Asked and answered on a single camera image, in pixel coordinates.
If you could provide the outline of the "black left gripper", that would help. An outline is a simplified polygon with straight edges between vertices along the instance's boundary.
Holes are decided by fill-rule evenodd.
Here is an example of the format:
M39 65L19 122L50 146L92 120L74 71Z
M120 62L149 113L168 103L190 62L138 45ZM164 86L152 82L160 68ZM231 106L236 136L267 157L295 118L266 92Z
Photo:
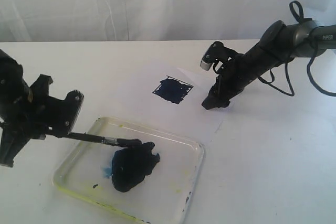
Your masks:
M66 101L49 96L51 76L40 74L30 86L33 101L20 97L17 101L1 96L1 166L12 168L15 156L31 138L43 134L66 135L64 112Z

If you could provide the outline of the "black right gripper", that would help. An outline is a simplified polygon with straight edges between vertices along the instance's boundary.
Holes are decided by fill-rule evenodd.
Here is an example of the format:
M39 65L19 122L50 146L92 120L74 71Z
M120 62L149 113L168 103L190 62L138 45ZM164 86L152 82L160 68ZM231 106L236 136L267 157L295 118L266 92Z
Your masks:
M202 107L206 110L228 107L230 105L229 98L241 93L247 85L255 80L249 70L250 67L243 54L237 54L228 61L202 102Z

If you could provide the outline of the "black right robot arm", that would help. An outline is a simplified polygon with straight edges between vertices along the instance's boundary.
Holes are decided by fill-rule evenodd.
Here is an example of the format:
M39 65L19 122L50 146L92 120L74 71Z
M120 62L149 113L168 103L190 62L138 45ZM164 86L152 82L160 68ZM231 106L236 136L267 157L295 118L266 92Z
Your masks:
M267 71L287 65L297 57L314 61L328 49L335 49L335 26L321 26L309 19L294 25L276 21L244 54L215 41L200 63L202 69L213 69L217 74L202 106L207 110L226 108L233 97L256 79L271 86L271 82L261 77Z

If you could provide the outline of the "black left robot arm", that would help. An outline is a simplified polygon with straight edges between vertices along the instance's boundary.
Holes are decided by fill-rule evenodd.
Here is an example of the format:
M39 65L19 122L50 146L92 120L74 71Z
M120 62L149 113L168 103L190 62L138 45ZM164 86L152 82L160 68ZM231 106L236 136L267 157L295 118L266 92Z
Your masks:
M1 165L5 167L13 167L16 155L31 139L68 135L81 104L76 91L63 100L50 96L51 76L40 74L28 85L23 73L23 66L1 51Z

